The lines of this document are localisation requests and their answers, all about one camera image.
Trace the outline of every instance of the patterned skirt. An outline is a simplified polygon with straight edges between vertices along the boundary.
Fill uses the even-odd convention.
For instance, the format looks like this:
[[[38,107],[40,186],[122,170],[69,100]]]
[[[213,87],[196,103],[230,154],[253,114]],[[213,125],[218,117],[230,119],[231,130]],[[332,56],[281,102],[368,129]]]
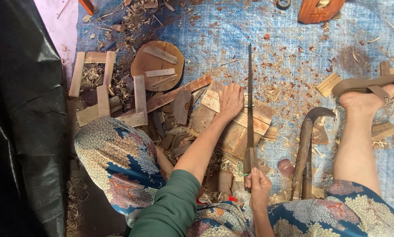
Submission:
[[[82,127],[75,148],[92,180],[131,227],[166,184],[151,139],[114,118],[100,118]],[[394,209],[369,188],[345,180],[335,180],[324,200],[285,202],[266,211],[276,236],[394,234]],[[231,201],[199,205],[187,235],[255,236],[252,212]]]

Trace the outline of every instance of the sandal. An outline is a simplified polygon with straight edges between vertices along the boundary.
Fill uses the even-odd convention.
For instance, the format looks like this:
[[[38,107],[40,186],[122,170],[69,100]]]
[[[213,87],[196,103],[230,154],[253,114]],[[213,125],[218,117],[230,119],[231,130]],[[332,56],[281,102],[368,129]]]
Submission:
[[[185,139],[186,143],[184,145],[180,145],[180,142]],[[174,157],[178,160],[178,157],[182,154],[185,153],[185,151],[191,146],[193,140],[195,140],[196,137],[190,137],[187,132],[180,132],[175,135],[175,137],[172,140],[172,151],[174,154]]]
[[[332,89],[332,94],[337,98],[347,92],[373,93],[382,101],[382,106],[394,103],[394,93],[390,96],[382,86],[394,84],[394,75],[386,75],[373,80],[364,80],[359,78],[349,78],[338,82]]]

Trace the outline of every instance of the green sleeve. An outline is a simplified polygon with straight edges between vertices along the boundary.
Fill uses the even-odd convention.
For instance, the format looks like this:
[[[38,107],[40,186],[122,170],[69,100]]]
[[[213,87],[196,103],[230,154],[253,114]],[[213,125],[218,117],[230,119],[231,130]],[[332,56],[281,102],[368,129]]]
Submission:
[[[185,170],[174,170],[154,203],[141,212],[130,237],[184,237],[194,221],[200,182]]]

